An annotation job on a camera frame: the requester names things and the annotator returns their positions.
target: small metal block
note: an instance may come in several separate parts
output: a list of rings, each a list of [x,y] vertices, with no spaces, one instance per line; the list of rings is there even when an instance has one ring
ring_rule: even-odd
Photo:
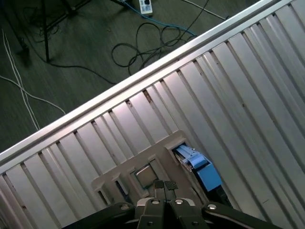
[[[153,168],[150,165],[145,166],[135,173],[143,188],[149,187],[158,179]]]

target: black cable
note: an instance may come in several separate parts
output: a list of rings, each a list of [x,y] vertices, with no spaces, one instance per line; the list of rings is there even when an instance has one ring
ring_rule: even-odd
[[[22,10],[23,18],[24,20],[31,26],[39,30],[39,33],[33,32],[30,29],[26,28],[28,32],[34,33],[37,36],[44,36],[43,32],[43,17],[41,13],[41,9],[38,7],[24,7]],[[53,12],[46,15],[47,18],[54,19],[56,16],[52,16],[54,14]],[[51,35],[56,34],[59,31],[59,25],[56,25],[52,28],[52,30],[48,33],[48,40],[51,39]],[[35,43],[41,43],[44,42],[44,39],[42,40],[35,40],[33,37],[33,40]]]
[[[25,37],[26,37],[27,40],[29,41],[29,44],[30,44],[31,48],[33,49],[33,51],[35,52],[35,54],[39,57],[39,59],[41,59],[43,62],[45,62],[46,64],[49,64],[49,65],[51,65],[51,66],[53,66],[53,67],[57,67],[57,68],[80,68],[80,69],[85,69],[85,70],[87,70],[87,71],[89,71],[89,72],[91,72],[91,73],[97,75],[98,77],[102,78],[104,81],[106,81],[106,82],[108,82],[108,83],[110,83],[110,84],[112,84],[112,85],[116,85],[116,84],[117,84],[117,83],[114,83],[114,82],[112,82],[112,81],[106,79],[106,78],[103,77],[102,75],[98,74],[98,73],[95,72],[94,70],[91,70],[91,69],[89,69],[89,68],[87,68],[87,67],[83,67],[83,66],[79,66],[79,65],[59,65],[59,64],[54,64],[54,63],[50,63],[50,62],[45,61],[45,60],[39,55],[39,53],[36,51],[36,49],[34,48],[33,44],[31,43],[31,40],[30,40],[29,36],[27,35],[27,32],[25,31],[24,25],[22,24],[22,22],[21,22],[21,20],[20,20],[20,18],[19,18],[19,16],[18,16],[18,14],[17,14],[17,11],[16,11],[15,7],[14,7],[13,5],[11,5],[11,6],[12,6],[13,12],[14,12],[14,14],[15,14],[17,20],[18,20],[18,23],[19,23],[19,25],[20,25],[20,27],[21,27],[21,29],[22,29],[22,31],[23,31]]]
[[[132,45],[132,44],[129,44],[129,43],[119,43],[117,45],[115,45],[111,51],[111,58],[112,58],[112,61],[117,65],[117,66],[120,66],[122,68],[127,68],[128,69],[128,73],[129,75],[132,75],[131,73],[131,70],[130,70],[130,67],[136,62],[136,60],[138,59],[138,57],[141,59],[141,65],[140,65],[140,68],[139,70],[143,69],[145,67],[145,65],[153,58],[155,57],[156,55],[158,56],[158,58],[160,59],[162,57],[162,54],[164,52],[168,52],[166,50],[166,48],[169,48],[169,47],[173,47],[175,46],[178,42],[180,41],[183,41],[184,43],[187,43],[191,38],[194,38],[196,36],[194,35],[191,35],[188,39],[184,40],[182,37],[188,32],[188,30],[194,25],[194,23],[198,20],[198,18],[200,17],[200,15],[202,14],[204,8],[206,7],[206,5],[208,4],[209,0],[207,0],[207,2],[204,4],[202,10],[200,11],[200,13],[197,15],[197,17],[195,18],[195,20],[193,20],[193,22],[189,25],[189,27],[186,29],[186,30],[181,30],[177,27],[172,27],[172,26],[165,26],[163,29],[160,29],[157,25],[153,24],[153,23],[150,23],[150,22],[145,22],[145,23],[142,23],[138,29],[137,29],[137,32],[136,32],[136,35],[135,35],[135,45]],[[147,51],[140,51],[139,49],[139,45],[138,45],[138,36],[139,36],[139,31],[141,30],[141,28],[143,26],[153,26],[159,33],[159,39],[160,39],[160,46],[157,47],[157,48],[154,48],[154,49],[150,49],[150,50],[147,50]],[[176,37],[174,37],[173,39],[169,40],[169,41],[165,41],[164,40],[164,32],[168,29],[171,29],[171,30],[176,30],[178,31],[178,35]],[[114,57],[114,52],[115,50],[117,50],[118,48],[120,47],[128,47],[132,50],[135,51],[135,55],[132,56],[129,60],[128,60],[128,63],[127,64],[122,64],[122,63],[119,63],[115,57]]]

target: white cable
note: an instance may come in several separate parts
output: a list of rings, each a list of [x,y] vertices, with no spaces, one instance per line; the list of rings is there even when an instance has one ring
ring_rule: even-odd
[[[222,16],[219,16],[218,14],[213,13],[213,12],[211,12],[211,11],[209,11],[209,10],[203,9],[200,5],[197,5],[196,3],[192,2],[192,1],[189,1],[189,0],[181,0],[181,1],[184,1],[184,2],[186,2],[186,3],[189,3],[189,4],[191,4],[191,5],[195,6],[195,7],[198,7],[198,8],[200,8],[200,9],[204,10],[205,12],[207,12],[207,13],[209,13],[209,14],[211,14],[211,15],[217,17],[217,18],[220,18],[220,19],[222,19],[222,20],[224,20],[224,21],[226,20],[226,18],[223,18]]]
[[[32,115],[32,113],[31,113],[31,109],[29,108],[29,106],[27,105],[27,103],[26,103],[26,101],[25,101],[24,94],[23,94],[23,91],[22,91],[21,86],[20,86],[20,82],[19,82],[19,80],[18,80],[18,77],[17,77],[16,71],[15,71],[13,62],[12,62],[12,60],[11,60],[11,58],[10,58],[9,51],[8,51],[8,48],[7,48],[6,43],[5,43],[5,34],[4,34],[4,31],[3,31],[3,30],[2,30],[2,35],[3,35],[4,48],[5,48],[5,51],[6,51],[7,55],[8,55],[8,57],[9,57],[10,64],[11,64],[12,69],[13,69],[13,71],[14,71],[14,74],[15,74],[15,76],[16,76],[16,79],[17,79],[17,82],[18,82],[17,85],[18,85],[18,87],[20,87],[21,95],[22,95],[24,104],[25,104],[25,106],[26,106],[26,108],[27,108],[27,110],[28,110],[28,112],[29,112],[29,114],[30,114],[30,118],[31,118],[31,120],[32,120],[32,122],[33,122],[33,124],[34,124],[34,126],[35,126],[35,128],[36,128],[36,130],[39,130],[39,128],[38,128],[38,126],[37,126],[37,123],[35,122],[35,120],[34,120],[34,118],[33,118],[33,115]]]
[[[10,43],[9,43],[8,38],[6,37],[5,34],[4,34],[4,36],[5,36],[6,42],[7,42],[7,44],[8,44],[8,49],[9,49],[9,53],[7,52],[7,54],[8,54],[8,56],[9,56],[9,58],[12,60],[12,62],[13,62],[13,65],[12,65],[13,71],[14,71],[14,69],[15,69],[16,72],[17,72],[17,74],[18,74],[18,77],[19,77],[19,80],[18,80],[18,77],[17,77],[17,75],[16,75],[16,73],[15,73],[15,71],[14,71],[15,76],[16,76],[16,79],[17,79],[17,82],[18,82],[19,86],[22,87],[22,88],[24,89],[23,82],[22,82],[22,78],[21,78],[20,73],[19,73],[19,71],[18,71],[18,69],[17,69],[17,67],[16,67],[14,57],[13,57],[13,55],[11,54]],[[36,116],[35,116],[35,113],[33,112],[32,108],[31,108],[31,105],[30,105],[29,98],[28,98],[27,94],[25,94],[25,99],[26,99],[26,101],[24,100],[24,98],[23,98],[23,101],[24,101],[24,103],[25,103],[26,105],[28,105],[28,107],[29,107],[29,109],[30,109],[30,112],[32,113],[32,116],[33,116],[33,118],[34,118],[35,121],[36,121],[36,125],[37,125],[38,129],[40,129],[39,123],[38,123],[38,121],[37,121],[37,118],[36,118]]]
[[[10,51],[9,43],[8,43],[9,52],[8,52],[7,47],[6,47],[5,39],[6,39],[7,42],[8,42],[8,40],[7,40],[7,38],[6,38],[6,36],[5,36],[3,30],[2,30],[2,34],[3,34],[4,47],[5,47],[5,50],[6,50],[7,54],[8,54],[8,56],[9,56],[9,60],[10,60],[10,63],[11,63],[11,65],[12,65],[12,68],[13,68],[13,71],[14,71],[14,74],[15,74],[15,76],[16,76],[16,79],[17,79],[17,82],[18,82],[18,83],[14,82],[13,80],[10,80],[10,79],[8,79],[8,78],[5,78],[5,77],[3,77],[3,76],[0,76],[0,78],[2,78],[2,79],[4,79],[4,80],[7,80],[7,81],[13,83],[14,85],[16,85],[16,86],[18,86],[18,87],[20,88],[21,94],[22,94],[22,97],[23,97],[23,101],[24,101],[24,103],[25,103],[25,105],[26,105],[26,107],[27,107],[27,109],[28,109],[28,111],[29,111],[29,113],[30,113],[30,116],[31,116],[31,119],[32,119],[32,122],[34,123],[34,125],[35,125],[35,121],[33,120],[32,114],[34,115],[34,117],[35,117],[35,114],[34,114],[34,112],[32,111],[30,104],[29,104],[29,107],[27,106],[26,101],[25,101],[25,98],[24,98],[24,95],[23,95],[23,92],[25,93],[26,98],[27,98],[27,95],[28,95],[28,96],[32,97],[33,99],[37,99],[37,100],[43,101],[43,102],[45,102],[45,103],[48,103],[48,104],[50,104],[51,106],[54,106],[55,108],[59,109],[64,115],[66,115],[65,111],[62,110],[59,106],[57,106],[57,105],[51,103],[50,101],[47,101],[47,100],[38,98],[38,97],[36,97],[36,96],[30,94],[29,92],[27,92],[27,91],[24,89],[23,84],[22,84],[22,79],[21,79],[20,73],[19,73],[19,71],[18,71],[18,69],[17,69],[17,67],[16,67],[15,61],[14,61],[13,56],[12,56],[11,51]]]
[[[16,85],[17,87],[19,87],[24,93],[26,93],[29,97],[32,97],[33,99],[37,99],[37,100],[43,101],[43,102],[45,102],[45,103],[48,103],[48,104],[54,106],[55,108],[59,109],[64,115],[66,114],[66,113],[64,112],[64,110],[62,110],[59,106],[57,106],[57,105],[55,105],[55,104],[53,104],[53,103],[51,103],[51,102],[49,102],[49,101],[47,101],[47,100],[38,98],[38,97],[36,97],[36,96],[30,94],[29,92],[27,92],[24,88],[22,88],[20,85],[18,85],[18,84],[17,84],[16,82],[14,82],[13,80],[8,79],[8,78],[5,78],[5,77],[3,77],[3,76],[1,76],[1,75],[0,75],[0,78],[3,79],[3,80],[6,80],[6,81],[9,81],[9,82],[13,83],[13,84]]]

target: silver metal surface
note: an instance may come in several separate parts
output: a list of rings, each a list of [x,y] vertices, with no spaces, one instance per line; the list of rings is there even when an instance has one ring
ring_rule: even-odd
[[[175,200],[175,203],[176,203],[176,204],[182,204],[182,203],[183,203],[183,200],[177,199],[177,200]]]
[[[123,205],[121,206],[121,209],[122,209],[122,210],[127,210],[127,209],[129,209],[129,206],[128,206],[127,204],[123,204]]]
[[[208,208],[211,210],[215,210],[217,208],[217,206],[215,204],[209,204]]]
[[[61,228],[103,209],[94,179],[183,131],[235,208],[305,228],[304,28],[304,0],[262,0],[6,150],[4,220]]]

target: blue object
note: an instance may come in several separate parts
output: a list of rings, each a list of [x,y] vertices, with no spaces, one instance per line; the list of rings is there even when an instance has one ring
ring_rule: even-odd
[[[183,28],[183,27],[181,27],[181,26],[179,26],[179,25],[166,24],[166,23],[159,22],[159,21],[157,21],[157,20],[155,20],[155,19],[146,17],[145,15],[141,14],[140,12],[138,12],[135,8],[133,8],[131,5],[129,5],[129,4],[126,3],[125,1],[122,1],[122,2],[123,2],[126,6],[128,6],[130,9],[132,9],[134,12],[140,14],[142,17],[144,17],[144,18],[146,18],[146,19],[148,19],[148,20],[150,20],[150,21],[153,21],[153,22],[155,22],[155,23],[157,23],[157,24],[160,24],[160,25],[162,25],[162,26],[175,27],[175,28],[181,29],[181,30],[183,30],[183,31],[186,31],[187,33],[189,33],[189,34],[191,34],[191,35],[193,35],[193,36],[196,36],[195,33],[191,32],[191,31],[189,31],[189,30],[187,30],[187,29],[185,29],[185,28]]]
[[[185,145],[179,146],[176,151],[185,158],[184,163],[189,162],[193,166],[208,192],[222,184],[215,167],[204,155]]]

